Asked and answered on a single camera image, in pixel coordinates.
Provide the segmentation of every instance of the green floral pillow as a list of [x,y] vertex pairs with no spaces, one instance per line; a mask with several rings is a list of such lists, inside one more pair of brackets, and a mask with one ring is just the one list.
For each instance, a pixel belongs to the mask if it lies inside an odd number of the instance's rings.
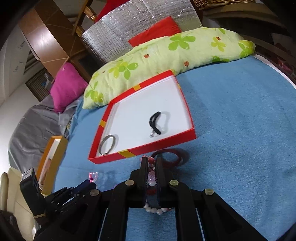
[[135,85],[167,70],[175,75],[212,62],[254,53],[253,42],[223,28],[197,28],[134,47],[96,71],[84,92],[84,109],[104,106]]

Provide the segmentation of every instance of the beige armchair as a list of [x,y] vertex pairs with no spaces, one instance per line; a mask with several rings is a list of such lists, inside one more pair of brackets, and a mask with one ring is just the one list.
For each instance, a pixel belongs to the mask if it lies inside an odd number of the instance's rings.
[[14,214],[26,241],[33,240],[34,217],[20,190],[22,174],[12,167],[3,173],[0,182],[0,209]]

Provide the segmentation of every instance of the red cushion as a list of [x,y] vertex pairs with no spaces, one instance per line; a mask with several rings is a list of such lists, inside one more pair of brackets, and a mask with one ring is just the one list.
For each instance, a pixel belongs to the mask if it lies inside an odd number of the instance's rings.
[[128,2],[129,0],[107,0],[107,3],[105,7],[102,9],[102,11],[97,16],[95,23],[99,21],[102,17],[104,17],[106,14],[111,12],[113,9],[119,7],[120,5]]
[[149,29],[131,38],[128,42],[131,44],[131,46],[135,47],[152,39],[157,39],[164,36],[172,36],[181,32],[182,31],[179,26],[170,16],[160,20],[156,24],[152,25]]

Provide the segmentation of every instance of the orange box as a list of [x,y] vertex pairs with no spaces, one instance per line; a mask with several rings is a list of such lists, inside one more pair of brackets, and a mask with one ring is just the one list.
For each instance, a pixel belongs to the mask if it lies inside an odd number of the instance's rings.
[[41,193],[45,196],[52,192],[57,170],[67,145],[68,140],[63,136],[53,136],[47,143],[36,173]]

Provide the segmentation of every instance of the silver bangle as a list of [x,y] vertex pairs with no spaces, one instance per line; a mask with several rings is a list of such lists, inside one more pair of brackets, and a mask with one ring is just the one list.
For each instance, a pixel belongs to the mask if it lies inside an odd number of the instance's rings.
[[[105,143],[105,141],[107,141],[110,137],[112,137],[112,139],[113,139],[113,141],[112,141],[112,145],[111,145],[110,149],[109,149],[106,153],[102,153],[102,151],[101,151],[102,146],[103,146],[103,144]],[[99,153],[100,153],[102,156],[107,155],[107,154],[113,149],[114,145],[115,145],[115,136],[113,136],[113,135],[107,135],[107,136],[105,136],[105,137],[102,139],[102,141],[101,141],[101,143],[100,143],[100,145],[99,145]]]

